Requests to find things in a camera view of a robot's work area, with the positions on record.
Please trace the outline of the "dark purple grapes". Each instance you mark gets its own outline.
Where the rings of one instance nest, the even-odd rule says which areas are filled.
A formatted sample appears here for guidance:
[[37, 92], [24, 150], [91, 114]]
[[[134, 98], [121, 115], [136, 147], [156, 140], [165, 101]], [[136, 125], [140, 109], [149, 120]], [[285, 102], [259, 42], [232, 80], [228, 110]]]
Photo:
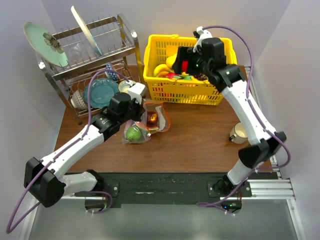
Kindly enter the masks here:
[[203, 75], [203, 74], [194, 75], [193, 77], [198, 81], [206, 81], [206, 80], [208, 80], [208, 77]]

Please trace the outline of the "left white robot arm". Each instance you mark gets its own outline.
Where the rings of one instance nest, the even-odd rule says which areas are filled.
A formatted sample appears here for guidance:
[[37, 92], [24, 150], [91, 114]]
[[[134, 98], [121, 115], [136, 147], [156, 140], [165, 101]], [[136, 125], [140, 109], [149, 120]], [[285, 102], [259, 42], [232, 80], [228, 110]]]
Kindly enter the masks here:
[[24, 187], [46, 208], [63, 196], [88, 192], [99, 196], [105, 181], [94, 170], [67, 175], [67, 171], [86, 153], [104, 143], [129, 120], [138, 121], [144, 113], [143, 93], [118, 92], [109, 106], [95, 115], [84, 129], [55, 152], [38, 160], [27, 161]]

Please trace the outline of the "small green lime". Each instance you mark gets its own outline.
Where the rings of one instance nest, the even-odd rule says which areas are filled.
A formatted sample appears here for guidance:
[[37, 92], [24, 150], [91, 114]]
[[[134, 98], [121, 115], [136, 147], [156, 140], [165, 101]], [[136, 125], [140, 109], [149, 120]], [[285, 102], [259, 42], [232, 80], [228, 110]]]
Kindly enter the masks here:
[[137, 142], [141, 138], [141, 135], [141, 131], [138, 127], [130, 126], [125, 133], [125, 138], [129, 142]]

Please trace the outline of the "clear orange zip bag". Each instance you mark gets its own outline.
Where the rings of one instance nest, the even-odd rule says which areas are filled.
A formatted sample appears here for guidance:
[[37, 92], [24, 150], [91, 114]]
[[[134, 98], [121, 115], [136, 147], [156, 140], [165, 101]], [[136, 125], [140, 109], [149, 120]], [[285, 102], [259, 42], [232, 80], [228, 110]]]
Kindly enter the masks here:
[[145, 112], [140, 121], [129, 120], [123, 130], [123, 144], [142, 144], [151, 139], [156, 133], [167, 132], [171, 119], [164, 108], [163, 101], [145, 100]]

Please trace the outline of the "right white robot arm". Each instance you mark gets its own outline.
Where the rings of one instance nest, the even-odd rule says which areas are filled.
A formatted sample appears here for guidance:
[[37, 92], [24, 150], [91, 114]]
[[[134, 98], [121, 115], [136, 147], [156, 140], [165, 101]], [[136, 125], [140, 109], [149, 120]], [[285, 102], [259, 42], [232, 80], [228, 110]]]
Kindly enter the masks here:
[[238, 151], [234, 167], [214, 184], [216, 190], [233, 197], [240, 190], [240, 182], [248, 178], [251, 170], [259, 167], [280, 148], [279, 140], [287, 139], [284, 132], [277, 132], [260, 110], [251, 93], [246, 92], [247, 81], [239, 66], [227, 63], [224, 43], [216, 37], [206, 38], [195, 48], [180, 46], [172, 65], [175, 73], [203, 74], [210, 84], [233, 108], [248, 137], [248, 146]]

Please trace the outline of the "watermelon slice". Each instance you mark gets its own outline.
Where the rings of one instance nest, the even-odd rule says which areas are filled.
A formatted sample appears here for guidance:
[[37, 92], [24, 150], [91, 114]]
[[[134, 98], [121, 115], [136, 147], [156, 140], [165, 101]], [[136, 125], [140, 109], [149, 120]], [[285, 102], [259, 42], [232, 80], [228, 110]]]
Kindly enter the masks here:
[[156, 126], [147, 126], [145, 123], [143, 122], [136, 122], [135, 123], [136, 126], [139, 128], [139, 130], [144, 133], [144, 134], [155, 134], [156, 132], [159, 131], [159, 127]]

